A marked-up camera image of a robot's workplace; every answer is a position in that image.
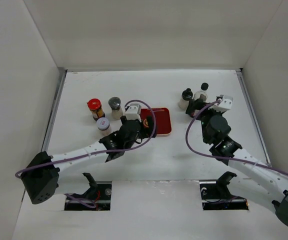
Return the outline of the red lid sauce jar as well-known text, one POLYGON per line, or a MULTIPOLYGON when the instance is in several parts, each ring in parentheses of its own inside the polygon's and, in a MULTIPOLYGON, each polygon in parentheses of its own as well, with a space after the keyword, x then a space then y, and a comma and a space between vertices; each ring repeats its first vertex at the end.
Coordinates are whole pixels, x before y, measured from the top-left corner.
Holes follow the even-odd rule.
POLYGON ((86 104, 95 121, 105 117, 105 112, 103 111, 102 103, 98 98, 92 98, 86 104))

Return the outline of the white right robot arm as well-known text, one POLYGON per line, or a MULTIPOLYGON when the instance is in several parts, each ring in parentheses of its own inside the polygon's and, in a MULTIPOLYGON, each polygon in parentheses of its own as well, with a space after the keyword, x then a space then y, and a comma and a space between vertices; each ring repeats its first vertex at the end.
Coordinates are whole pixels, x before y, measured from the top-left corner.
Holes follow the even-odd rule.
POLYGON ((216 159, 248 177, 242 180, 234 172, 225 172, 216 180, 216 192, 222 198, 243 197, 270 210, 288 227, 288 172, 273 168, 253 157, 229 133, 231 127, 223 114, 233 101, 223 95, 216 101, 190 100, 186 114, 201 122, 202 140, 211 146, 207 157, 216 159))

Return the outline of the black cap white spice bottle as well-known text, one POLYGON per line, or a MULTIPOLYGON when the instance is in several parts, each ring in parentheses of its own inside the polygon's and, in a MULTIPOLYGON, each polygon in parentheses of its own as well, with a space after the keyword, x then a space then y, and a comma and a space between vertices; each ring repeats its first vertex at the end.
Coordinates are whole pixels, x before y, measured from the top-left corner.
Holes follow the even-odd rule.
POLYGON ((181 110, 186 110, 190 100, 193 98, 193 92, 190 88, 185 89, 182 94, 181 98, 178 102, 178 106, 181 110))

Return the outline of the black cap tall sauce bottle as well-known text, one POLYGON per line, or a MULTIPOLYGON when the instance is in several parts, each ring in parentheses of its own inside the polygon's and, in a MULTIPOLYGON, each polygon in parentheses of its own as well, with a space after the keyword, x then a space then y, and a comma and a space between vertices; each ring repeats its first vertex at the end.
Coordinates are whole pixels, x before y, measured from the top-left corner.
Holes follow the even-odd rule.
POLYGON ((200 100, 202 102, 206 102, 208 95, 207 90, 209 88, 209 84, 204 82, 201 84, 200 89, 194 94, 193 99, 200 100))

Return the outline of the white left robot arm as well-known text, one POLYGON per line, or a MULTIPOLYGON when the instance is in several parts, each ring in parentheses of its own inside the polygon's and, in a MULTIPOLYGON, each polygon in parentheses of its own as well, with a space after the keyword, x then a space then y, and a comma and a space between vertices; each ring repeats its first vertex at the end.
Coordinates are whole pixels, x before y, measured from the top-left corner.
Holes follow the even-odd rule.
POLYGON ((119 130, 84 148, 55 155, 39 152, 25 169, 16 174, 31 203, 38 205, 61 194, 73 201, 93 201, 99 187, 90 166, 118 159, 156 136, 154 115, 147 117, 147 123, 140 118, 122 116, 121 123, 119 130))

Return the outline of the white lid jar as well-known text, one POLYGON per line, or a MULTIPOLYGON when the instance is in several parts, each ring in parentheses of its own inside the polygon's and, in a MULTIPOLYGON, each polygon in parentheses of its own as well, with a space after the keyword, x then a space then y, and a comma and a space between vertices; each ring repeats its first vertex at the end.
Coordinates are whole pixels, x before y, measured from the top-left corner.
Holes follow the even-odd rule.
POLYGON ((112 133, 110 121, 106 117, 101 117, 96 121, 96 126, 103 136, 108 136, 112 133))

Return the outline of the clear lid pepper grinder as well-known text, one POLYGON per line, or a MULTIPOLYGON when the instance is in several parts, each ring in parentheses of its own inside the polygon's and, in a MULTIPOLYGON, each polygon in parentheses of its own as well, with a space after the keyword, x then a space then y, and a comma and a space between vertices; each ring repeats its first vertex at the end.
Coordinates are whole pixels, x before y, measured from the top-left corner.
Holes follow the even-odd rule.
POLYGON ((121 99, 119 97, 111 97, 108 100, 108 105, 111 108, 111 115, 115 120, 120 120, 123 116, 123 110, 121 108, 121 99))

